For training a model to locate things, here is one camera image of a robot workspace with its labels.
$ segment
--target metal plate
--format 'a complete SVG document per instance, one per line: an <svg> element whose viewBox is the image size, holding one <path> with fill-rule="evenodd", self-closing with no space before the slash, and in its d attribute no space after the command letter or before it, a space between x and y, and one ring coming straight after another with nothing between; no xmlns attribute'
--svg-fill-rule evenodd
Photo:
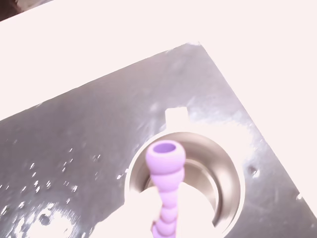
<svg viewBox="0 0 317 238"><path fill-rule="evenodd" d="M165 110L180 106L191 122L238 141L214 140L230 157L239 153L245 177L244 206L228 238L317 237L317 221L279 160L204 48L192 45L2 120L0 237L45 237L57 221L65 226L54 227L55 237L87 237L123 204L133 156L165 129Z"/></svg>

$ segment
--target circular hole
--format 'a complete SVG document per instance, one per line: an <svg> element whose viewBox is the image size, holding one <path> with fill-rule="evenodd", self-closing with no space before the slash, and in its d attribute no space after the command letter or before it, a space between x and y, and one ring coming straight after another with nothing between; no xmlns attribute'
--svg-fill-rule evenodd
<svg viewBox="0 0 317 238"><path fill-rule="evenodd" d="M248 172L252 175L252 177L257 178L260 175L260 171L254 166L248 167Z"/></svg>
<svg viewBox="0 0 317 238"><path fill-rule="evenodd" d="M157 153L168 153L176 149L176 146L171 143L163 143L154 147L154 151Z"/></svg>
<svg viewBox="0 0 317 238"><path fill-rule="evenodd" d="M45 214L42 214L42 215L39 217L39 220L40 220L40 222L41 222L41 224L42 224L43 226L47 226L47 225L50 224L50 218L49 218L47 215L45 215Z"/></svg>

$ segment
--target stainless steel surface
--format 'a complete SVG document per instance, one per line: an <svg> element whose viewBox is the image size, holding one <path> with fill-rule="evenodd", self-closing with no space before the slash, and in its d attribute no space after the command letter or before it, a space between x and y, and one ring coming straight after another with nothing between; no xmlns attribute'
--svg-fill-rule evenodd
<svg viewBox="0 0 317 238"><path fill-rule="evenodd" d="M186 151L184 182L202 192L215 211L213 224L224 235L233 227L242 209L244 199L244 178L228 154L211 139L193 132L175 132L156 136L137 152L129 167L126 179L125 197L141 192L148 186L149 170L145 163L147 147L158 140L175 140Z"/></svg>
<svg viewBox="0 0 317 238"><path fill-rule="evenodd" d="M242 168L244 206L226 238L317 237L316 218L211 58L188 44L0 121L0 237L87 238L123 204L125 171L165 130L165 110L180 106Z"/></svg>

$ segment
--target water droplet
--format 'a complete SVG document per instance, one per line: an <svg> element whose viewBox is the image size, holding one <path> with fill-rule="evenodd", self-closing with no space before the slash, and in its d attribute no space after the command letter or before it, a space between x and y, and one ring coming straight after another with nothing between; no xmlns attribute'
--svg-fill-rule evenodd
<svg viewBox="0 0 317 238"><path fill-rule="evenodd" d="M94 155L94 156L93 156L93 161L94 161L94 162L99 162L99 161L100 161L100 156L101 156L101 155L98 155L98 156Z"/></svg>
<svg viewBox="0 0 317 238"><path fill-rule="evenodd" d="M51 187L51 182L48 181L48 182L46 183L46 188L49 189L50 187Z"/></svg>
<svg viewBox="0 0 317 238"><path fill-rule="evenodd" d="M303 198L303 196L301 194L298 194L296 197L296 200L301 200Z"/></svg>
<svg viewBox="0 0 317 238"><path fill-rule="evenodd" d="M78 187L77 185L75 185L75 186L72 186L72 187L71 187L71 191L72 191L72 192L76 192L76 190L77 190L77 187Z"/></svg>
<svg viewBox="0 0 317 238"><path fill-rule="evenodd" d="M14 224L16 222L16 220L18 219L18 216L15 216L12 223Z"/></svg>
<svg viewBox="0 0 317 238"><path fill-rule="evenodd" d="M252 177L254 177L254 178L257 178L260 176L260 170L258 170L254 166L249 166L248 171L252 175Z"/></svg>
<svg viewBox="0 0 317 238"><path fill-rule="evenodd" d="M1 215L1 216L4 215L5 213L7 213L7 211L8 211L8 205L6 205L6 206L3 208L2 212L0 213L0 215Z"/></svg>
<svg viewBox="0 0 317 238"><path fill-rule="evenodd" d="M20 204L19 204L19 206L18 206L18 208L23 208L24 207L24 205L25 205L25 201L24 202L21 202Z"/></svg>
<svg viewBox="0 0 317 238"><path fill-rule="evenodd" d="M49 225L50 222L51 222L51 221L50 221L50 218L49 218L47 215L45 215L45 214L40 215L39 221L41 222L41 224L42 224L43 226L47 226L47 225Z"/></svg>
<svg viewBox="0 0 317 238"><path fill-rule="evenodd" d="M51 209L54 207L54 205L55 205L54 203L50 203L50 204L48 205L48 209L51 210Z"/></svg>
<svg viewBox="0 0 317 238"><path fill-rule="evenodd" d="M24 217L21 218L21 220L18 222L18 225L14 229L14 233L16 234L16 237L18 237L18 238L21 238L24 236L23 235L24 232L22 229L23 225L24 225Z"/></svg>

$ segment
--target wet surface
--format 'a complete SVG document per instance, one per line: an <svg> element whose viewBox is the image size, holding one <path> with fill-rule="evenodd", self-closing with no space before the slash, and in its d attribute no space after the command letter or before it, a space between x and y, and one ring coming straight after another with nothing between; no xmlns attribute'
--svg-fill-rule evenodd
<svg viewBox="0 0 317 238"><path fill-rule="evenodd" d="M193 122L237 131L246 198L227 237L317 237L286 171L205 50L192 45L1 121L0 237L88 237L123 204L134 154L164 130L165 110L180 106Z"/></svg>

